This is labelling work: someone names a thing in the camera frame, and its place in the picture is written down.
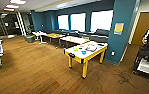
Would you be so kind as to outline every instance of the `white wall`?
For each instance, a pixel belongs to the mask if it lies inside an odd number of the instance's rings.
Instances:
[[[128,42],[129,44],[131,44],[131,42],[132,42],[132,38],[133,38],[133,35],[134,35],[134,32],[135,32],[135,28],[136,28],[136,25],[138,23],[138,19],[139,19],[139,16],[140,16],[141,12],[149,12],[149,0],[142,0],[141,3],[140,3],[138,14],[136,16],[134,26],[132,28],[131,35],[130,35],[130,38],[129,38],[129,42]]]

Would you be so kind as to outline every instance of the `wall sign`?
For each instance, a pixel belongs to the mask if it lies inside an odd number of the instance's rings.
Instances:
[[[122,31],[124,28],[124,23],[116,23],[115,24],[115,29],[114,29],[114,34],[116,35],[121,35]]]

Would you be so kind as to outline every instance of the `wooden floor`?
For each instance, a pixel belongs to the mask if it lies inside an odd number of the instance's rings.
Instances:
[[[132,74],[138,47],[129,45],[120,66],[99,64],[99,56],[88,64],[82,79],[82,64],[51,44],[27,43],[23,37],[3,39],[0,94],[149,94],[149,79]]]

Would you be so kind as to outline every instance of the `ceiling light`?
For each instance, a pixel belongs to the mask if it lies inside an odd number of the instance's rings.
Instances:
[[[7,15],[7,14],[2,14],[2,15]]]
[[[21,0],[10,0],[11,3],[16,3],[16,4],[25,4],[26,1],[21,1]]]
[[[7,5],[7,8],[19,8],[19,6],[15,6],[15,5]]]
[[[6,10],[6,11],[14,11],[14,9],[10,9],[10,8],[4,8],[4,10]]]

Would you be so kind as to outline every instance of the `baseboard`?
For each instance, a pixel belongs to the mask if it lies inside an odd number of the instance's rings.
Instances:
[[[120,63],[116,63],[116,62],[113,62],[111,60],[104,59],[104,61],[107,62],[107,63],[113,64],[113,65],[116,65],[116,66],[120,65]]]

